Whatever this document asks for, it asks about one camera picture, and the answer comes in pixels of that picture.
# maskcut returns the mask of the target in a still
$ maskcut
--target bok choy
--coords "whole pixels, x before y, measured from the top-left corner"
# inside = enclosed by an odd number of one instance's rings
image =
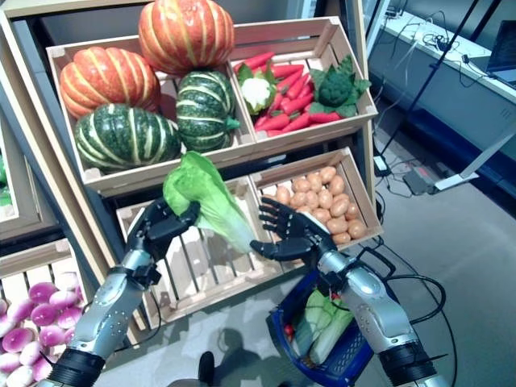
[[[190,202],[199,202],[197,227],[213,230],[239,252],[251,251],[254,235],[248,220],[206,157],[197,152],[184,154],[180,166],[166,177],[163,196],[176,214],[182,214]]]

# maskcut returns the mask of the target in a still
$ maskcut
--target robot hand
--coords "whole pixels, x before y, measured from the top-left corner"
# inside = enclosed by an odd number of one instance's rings
[[[260,210],[264,214],[260,219],[265,222],[264,229],[283,239],[277,243],[253,240],[251,247],[262,256],[280,261],[301,258],[313,268],[325,252],[337,250],[328,232],[316,220],[272,199],[262,198],[262,202]]]
[[[198,202],[191,202],[185,212],[177,215],[164,198],[156,199],[147,206],[133,226],[127,237],[127,252],[144,250],[154,260],[159,260],[167,252],[172,239],[193,226],[200,208]]]

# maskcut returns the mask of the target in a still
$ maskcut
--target vegetable in basket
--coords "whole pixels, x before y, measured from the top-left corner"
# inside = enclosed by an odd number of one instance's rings
[[[310,358],[316,365],[324,363],[339,341],[353,314],[335,306],[345,307],[340,300],[331,301],[317,289],[306,302],[303,316],[296,326],[293,348],[301,358]]]
[[[197,227],[215,231],[239,252],[251,251],[252,229],[208,158],[197,152],[183,155],[180,166],[164,181],[163,196],[176,214],[182,214],[190,202],[199,202]]]
[[[336,112],[341,117],[356,115],[356,102],[371,85],[365,79],[356,79],[351,56],[346,56],[335,68],[333,65],[325,72],[311,69],[310,75],[315,84],[314,99],[310,113]]]

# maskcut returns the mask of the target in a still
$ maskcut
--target electronic device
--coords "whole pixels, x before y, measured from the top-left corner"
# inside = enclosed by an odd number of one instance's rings
[[[516,88],[516,20],[504,20],[498,29],[491,56],[469,57],[477,68]]]

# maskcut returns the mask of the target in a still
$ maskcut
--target green pumpkin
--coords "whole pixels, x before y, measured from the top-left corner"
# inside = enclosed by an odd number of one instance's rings
[[[138,107],[113,103],[77,122],[75,142],[83,161],[104,173],[160,163],[181,153],[174,122]]]
[[[179,136],[188,150],[208,152],[231,145],[240,122],[231,116],[235,97],[229,80],[217,71],[186,75],[177,93]]]

